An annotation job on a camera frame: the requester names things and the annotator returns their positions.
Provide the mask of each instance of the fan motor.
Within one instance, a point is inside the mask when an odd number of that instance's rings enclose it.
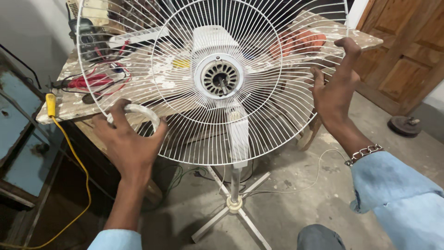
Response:
[[[238,82],[238,70],[226,60],[212,61],[202,71],[204,89],[215,96],[228,95],[236,88]]]

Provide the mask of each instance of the white wire grille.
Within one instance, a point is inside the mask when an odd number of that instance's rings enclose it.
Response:
[[[342,58],[333,42],[348,35],[341,25],[347,16],[343,0],[84,0],[78,30],[81,18],[104,19],[104,10],[107,24],[94,27],[94,34],[79,32],[77,49],[85,78],[106,74],[115,82],[104,87],[87,80],[87,89],[102,112],[126,98],[167,116],[170,131],[160,155],[197,165],[245,160],[230,153],[228,126],[235,121],[226,114],[233,103],[245,110],[239,120],[249,122],[248,159],[300,133],[316,115],[311,85],[304,82],[312,77],[309,69]],[[225,32],[194,34],[209,25]],[[154,28],[151,40],[130,43]],[[85,49],[87,35],[94,41]],[[128,44],[110,48],[112,37]],[[197,66],[214,54],[228,55],[242,68],[243,83],[227,98],[209,98],[197,88]],[[110,71],[112,63],[123,72]],[[140,135],[153,133],[146,118],[127,118]]]

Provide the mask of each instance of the hand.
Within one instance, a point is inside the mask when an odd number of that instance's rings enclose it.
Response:
[[[359,75],[353,70],[353,66],[361,55],[361,48],[346,37],[334,42],[338,47],[344,47],[345,57],[340,65],[336,65],[336,72],[326,84],[324,74],[318,68],[311,68],[314,75],[314,87],[311,88],[314,99],[314,107],[320,116],[322,123],[328,129],[329,126],[342,125],[349,119],[350,102],[356,86],[361,81]]]
[[[166,119],[151,137],[138,135],[128,123],[123,108],[131,101],[119,99],[110,108],[115,128],[103,114],[92,118],[94,133],[107,147],[107,155],[122,176],[121,182],[146,186],[151,177],[151,168],[168,132]]]

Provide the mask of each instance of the stand fan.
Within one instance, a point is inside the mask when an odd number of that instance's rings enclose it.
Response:
[[[240,172],[315,117],[304,80],[321,61],[343,57],[333,42],[348,36],[337,25],[347,11],[346,0],[80,2],[77,50],[84,87],[100,111],[120,98],[138,104],[127,107],[134,112],[127,119],[142,136],[152,135],[157,116],[168,116],[159,155],[207,166],[227,196],[195,242],[232,212],[271,249],[242,209],[270,173],[240,195]],[[211,165],[230,165],[231,193]]]

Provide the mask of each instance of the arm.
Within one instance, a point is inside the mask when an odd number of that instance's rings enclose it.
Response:
[[[88,249],[142,249],[136,232],[143,195],[160,145],[168,131],[166,120],[151,137],[138,135],[128,123],[123,108],[131,103],[120,99],[111,107],[112,127],[103,114],[93,117],[94,133],[107,147],[107,155],[122,176],[111,214],[102,232]]]
[[[353,93],[360,78],[352,70],[361,49],[350,38],[335,42],[346,56],[329,82],[312,68],[314,106],[328,132],[349,157],[375,145],[348,117]],[[387,152],[367,155],[353,165],[357,213],[373,210],[398,249],[442,249],[444,246],[444,193],[437,184]]]

